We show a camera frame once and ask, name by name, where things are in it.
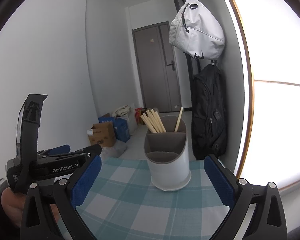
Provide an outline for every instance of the door handle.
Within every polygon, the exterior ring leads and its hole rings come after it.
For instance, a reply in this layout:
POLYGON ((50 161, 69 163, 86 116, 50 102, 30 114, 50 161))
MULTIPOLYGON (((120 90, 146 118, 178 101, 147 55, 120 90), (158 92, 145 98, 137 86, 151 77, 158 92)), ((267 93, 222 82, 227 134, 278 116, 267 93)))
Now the door handle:
POLYGON ((176 70, 175 67, 174 67, 174 62, 173 62, 173 60, 171 61, 171 64, 168 64, 167 66, 172 66, 172 70, 173 70, 173 71, 176 70))

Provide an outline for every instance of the bundle of chopsticks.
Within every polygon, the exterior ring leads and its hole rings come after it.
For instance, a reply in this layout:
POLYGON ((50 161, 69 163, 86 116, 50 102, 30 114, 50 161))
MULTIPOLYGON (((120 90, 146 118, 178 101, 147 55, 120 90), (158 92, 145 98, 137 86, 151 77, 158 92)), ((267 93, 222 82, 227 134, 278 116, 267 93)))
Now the bundle of chopsticks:
MULTIPOLYGON (((179 125, 180 125, 182 110, 183 110, 183 107, 181 108, 180 113, 179 113, 176 128, 174 130, 175 132, 178 131, 178 128, 179 128, 179 125)), ((150 111, 147 110, 146 113, 143 113, 141 118, 142 118, 143 122, 145 122, 146 126, 148 127, 148 129, 152 133, 165 133, 165 132, 167 132, 166 129, 164 128, 164 126, 163 126, 163 123, 161 121, 161 118, 160 118, 158 112, 155 112, 153 109, 151 109, 150 111)))

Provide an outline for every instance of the person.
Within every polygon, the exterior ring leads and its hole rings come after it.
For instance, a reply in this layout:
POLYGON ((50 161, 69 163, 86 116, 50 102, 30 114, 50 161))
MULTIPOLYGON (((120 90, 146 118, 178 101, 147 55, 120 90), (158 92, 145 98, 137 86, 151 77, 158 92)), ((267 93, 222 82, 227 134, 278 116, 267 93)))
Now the person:
MULTIPOLYGON (((0 240, 19 240, 22 211, 26 195, 13 193, 8 187, 0 194, 0 240)), ((60 214, 56 205, 51 204, 53 216, 58 222, 60 214)))

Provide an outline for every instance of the metal screw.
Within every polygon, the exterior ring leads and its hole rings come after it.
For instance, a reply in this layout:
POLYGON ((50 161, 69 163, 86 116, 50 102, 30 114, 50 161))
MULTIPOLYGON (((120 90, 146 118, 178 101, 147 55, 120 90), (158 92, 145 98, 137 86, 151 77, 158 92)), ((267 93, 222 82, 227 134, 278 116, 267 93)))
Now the metal screw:
POLYGON ((246 185, 247 184, 247 181, 245 179, 239 179, 239 183, 241 185, 246 185))
POLYGON ((276 184, 274 184, 273 182, 270 182, 270 183, 269 183, 269 186, 270 186, 271 188, 276 188, 276 187, 277 187, 276 184))
POLYGON ((60 185, 64 185, 66 183, 67 183, 67 179, 61 179, 61 180, 59 180, 59 184, 60 185))
POLYGON ((36 188, 36 187, 37 187, 37 184, 35 182, 31 183, 30 188, 36 188))

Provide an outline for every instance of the checkered tablecloth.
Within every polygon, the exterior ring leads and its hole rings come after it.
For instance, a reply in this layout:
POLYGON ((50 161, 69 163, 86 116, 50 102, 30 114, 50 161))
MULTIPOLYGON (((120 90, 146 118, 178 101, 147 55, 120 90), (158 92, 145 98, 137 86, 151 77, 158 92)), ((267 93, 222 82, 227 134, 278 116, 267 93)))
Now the checkered tablecloth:
MULTIPOLYGON (((151 183, 144 160, 110 158, 78 213, 98 240, 208 240, 229 208, 204 171, 190 162, 189 184, 164 192, 151 183)), ((59 227, 69 239, 63 222, 59 227)))

